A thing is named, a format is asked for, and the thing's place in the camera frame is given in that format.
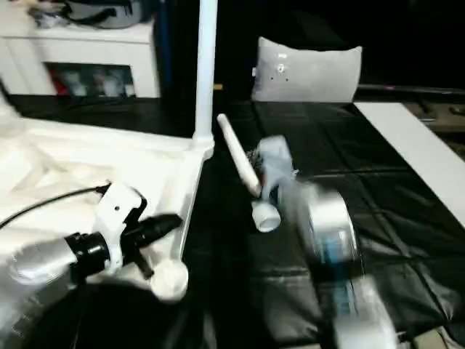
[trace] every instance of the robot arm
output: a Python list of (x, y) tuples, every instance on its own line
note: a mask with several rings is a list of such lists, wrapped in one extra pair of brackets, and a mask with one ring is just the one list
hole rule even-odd
[(182, 220), (164, 214), (138, 222), (145, 205), (131, 188), (112, 184), (97, 207), (94, 233), (26, 246), (0, 265), (0, 348), (20, 347), (34, 318), (87, 276), (113, 274), (135, 262), (144, 278), (150, 278), (153, 272), (140, 249)]
[[(296, 178), (283, 136), (260, 140), (252, 152), (253, 168), (262, 179), (257, 195), (255, 176), (247, 171), (248, 166), (241, 168), (246, 155), (237, 138), (231, 135), (232, 127), (226, 116), (221, 115), (218, 120), (240, 178), (252, 196), (260, 197), (260, 202), (252, 205), (257, 229), (271, 231), (262, 227), (274, 224), (276, 228), (283, 217), (288, 227), (298, 232), (310, 270), (323, 269), (326, 279), (315, 283), (315, 288), (323, 313), (332, 318), (337, 348), (395, 349), (394, 326), (373, 280), (363, 275), (354, 228), (341, 195)], [(353, 273), (352, 267), (357, 265), (359, 272)]]

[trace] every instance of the white cylinder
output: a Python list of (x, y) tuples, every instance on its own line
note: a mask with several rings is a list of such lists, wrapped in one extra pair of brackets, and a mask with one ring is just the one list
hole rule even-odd
[(219, 114), (217, 120), (221, 130), (223, 131), (223, 135), (225, 136), (226, 144), (230, 150), (235, 167), (238, 169), (239, 177), (248, 188), (248, 191), (258, 198), (262, 192), (262, 185), (260, 184), (259, 178), (250, 164), (242, 145), (240, 145), (233, 127), (224, 114)]
[(194, 140), (213, 142), (211, 117), (217, 39), (217, 0), (201, 0), (198, 21), (197, 95)]

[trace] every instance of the blurry object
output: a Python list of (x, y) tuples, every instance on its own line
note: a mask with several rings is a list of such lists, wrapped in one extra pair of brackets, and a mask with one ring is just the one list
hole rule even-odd
[(252, 99), (351, 102), (360, 78), (362, 48), (318, 52), (259, 38)]
[(53, 27), (63, 27), (68, 25), (69, 21), (63, 18), (60, 11), (45, 10), (37, 6), (31, 7), (28, 14), (36, 21), (37, 28), (47, 29)]
[(72, 63), (46, 63), (45, 66), (58, 95), (134, 96), (134, 83), (128, 66)]
[(81, 78), (77, 71), (69, 71), (64, 73), (63, 76), (70, 86), (71, 92), (74, 96), (87, 95), (87, 88), (81, 83)]
[(67, 0), (62, 16), (78, 25), (121, 29), (148, 21), (157, 7), (149, 0)]

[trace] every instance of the black table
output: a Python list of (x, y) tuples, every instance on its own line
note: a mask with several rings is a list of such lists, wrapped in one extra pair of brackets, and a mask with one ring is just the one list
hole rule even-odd
[[(193, 108), (166, 108), (157, 100), (12, 101), (23, 115), (40, 119), (184, 137), (193, 133)], [(464, 319), (464, 229), (353, 105), (236, 102), (216, 110), (228, 115), (246, 150), (267, 135), (284, 135), (299, 175), (341, 192), (360, 237), (365, 270), (401, 335)], [(144, 310), (121, 304), (124, 318), (139, 317), (145, 324), (130, 321), (119, 325), (121, 331), (138, 331), (140, 345), (154, 333), (141, 328), (174, 331), (167, 348), (317, 342), (321, 314), (299, 239), (286, 227), (256, 232), (249, 195), (216, 125), (214, 134), (215, 154), (203, 168), (185, 247), (187, 296), (163, 310), (148, 303), (141, 305)], [(100, 304), (112, 297), (100, 297)], [(167, 315), (173, 311), (180, 314), (176, 320)], [(82, 337), (95, 341), (96, 333), (100, 329), (88, 325)], [(102, 343), (109, 345), (108, 339)]]

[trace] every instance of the white platform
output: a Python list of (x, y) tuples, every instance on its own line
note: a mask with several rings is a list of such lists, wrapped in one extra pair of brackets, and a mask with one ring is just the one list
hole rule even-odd
[[(0, 221), (43, 199), (118, 180), (147, 199), (141, 219), (177, 213), (184, 220), (145, 250), (153, 264), (182, 256), (205, 158), (191, 139), (32, 119), (15, 124), (19, 132), (0, 137)], [(98, 200), (97, 194), (77, 196), (15, 220), (0, 233), (0, 255), (36, 241), (90, 233)], [(139, 276), (134, 268), (122, 274)]]

